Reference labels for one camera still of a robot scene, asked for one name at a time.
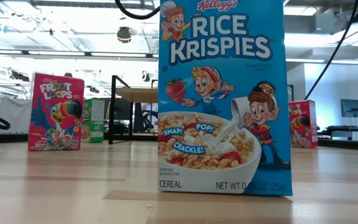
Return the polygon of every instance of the strawberry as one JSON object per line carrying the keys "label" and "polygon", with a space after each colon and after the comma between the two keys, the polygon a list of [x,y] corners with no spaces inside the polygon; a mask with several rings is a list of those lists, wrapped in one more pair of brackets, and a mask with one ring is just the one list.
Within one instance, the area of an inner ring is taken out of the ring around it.
{"label": "strawberry", "polygon": [[179,157],[179,158],[174,158],[174,159],[171,159],[170,163],[171,164],[180,164],[180,165],[183,165],[183,161],[185,159],[182,158],[182,157]]}
{"label": "strawberry", "polygon": [[183,97],[185,96],[186,86],[185,83],[179,79],[173,79],[171,82],[167,83],[167,95],[169,98],[173,99],[177,103],[181,103]]}
{"label": "strawberry", "polygon": [[189,125],[186,125],[186,126],[185,126],[185,130],[187,130],[187,129],[192,129],[192,128],[196,129],[196,123],[189,124]]}
{"label": "strawberry", "polygon": [[230,159],[231,161],[241,161],[241,156],[238,152],[229,152],[222,156],[222,159]]}
{"label": "strawberry", "polygon": [[158,142],[165,142],[167,143],[169,139],[173,138],[172,136],[164,136],[163,134],[158,135]]}

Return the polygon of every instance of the white wall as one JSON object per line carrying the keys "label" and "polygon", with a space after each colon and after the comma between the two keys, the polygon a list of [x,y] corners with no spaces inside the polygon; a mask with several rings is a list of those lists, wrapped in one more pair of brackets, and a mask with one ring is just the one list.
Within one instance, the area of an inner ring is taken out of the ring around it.
{"label": "white wall", "polygon": [[[325,67],[324,64],[305,64],[306,92]],[[317,125],[355,125],[354,118],[342,118],[341,99],[358,100],[358,66],[331,65],[309,97],[316,102]],[[358,133],[353,139],[358,140]]]}
{"label": "white wall", "polygon": [[303,100],[306,96],[306,83],[305,83],[305,65],[300,64],[295,68],[287,71],[287,82],[293,85],[294,100]]}

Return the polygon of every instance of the cereal box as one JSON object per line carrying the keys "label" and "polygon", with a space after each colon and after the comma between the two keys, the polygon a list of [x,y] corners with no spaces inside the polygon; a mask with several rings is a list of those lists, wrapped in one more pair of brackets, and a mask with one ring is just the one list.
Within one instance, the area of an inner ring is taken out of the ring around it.
{"label": "cereal box", "polygon": [[158,186],[291,195],[283,4],[161,1]]}
{"label": "cereal box", "polygon": [[104,141],[104,100],[84,100],[82,112],[82,139],[83,142]]}
{"label": "cereal box", "polygon": [[316,106],[314,101],[290,102],[290,131],[293,147],[318,146]]}
{"label": "cereal box", "polygon": [[78,150],[84,81],[35,74],[29,151]]}

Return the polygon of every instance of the toucan cartoon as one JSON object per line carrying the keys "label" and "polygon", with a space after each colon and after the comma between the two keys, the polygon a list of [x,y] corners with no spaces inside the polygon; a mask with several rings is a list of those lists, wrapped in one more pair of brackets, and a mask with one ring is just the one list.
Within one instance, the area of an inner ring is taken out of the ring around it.
{"label": "toucan cartoon", "polygon": [[306,115],[300,115],[291,121],[291,129],[295,134],[297,134],[297,130],[301,126],[310,126],[310,119]]}
{"label": "toucan cartoon", "polygon": [[[53,125],[50,125],[48,122],[47,115],[41,104],[41,97],[37,98],[37,108],[31,111],[31,122],[37,127],[43,127],[46,131],[51,128],[61,131],[60,125],[65,118],[75,116],[80,119],[82,115],[82,106],[78,100],[66,100],[53,106],[47,104],[46,107],[49,108],[50,118],[54,121]],[[73,134],[74,125],[67,128],[67,131],[69,134]]]}

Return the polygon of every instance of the wooden surface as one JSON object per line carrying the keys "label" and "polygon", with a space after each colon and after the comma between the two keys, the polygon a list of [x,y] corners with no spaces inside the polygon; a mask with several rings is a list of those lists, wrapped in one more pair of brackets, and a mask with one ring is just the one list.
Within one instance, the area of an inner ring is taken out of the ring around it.
{"label": "wooden surface", "polygon": [[156,88],[117,88],[116,94],[133,103],[158,103]]}
{"label": "wooden surface", "polygon": [[294,149],[294,196],[255,197],[159,193],[156,147],[0,144],[0,223],[358,223],[358,151]]}

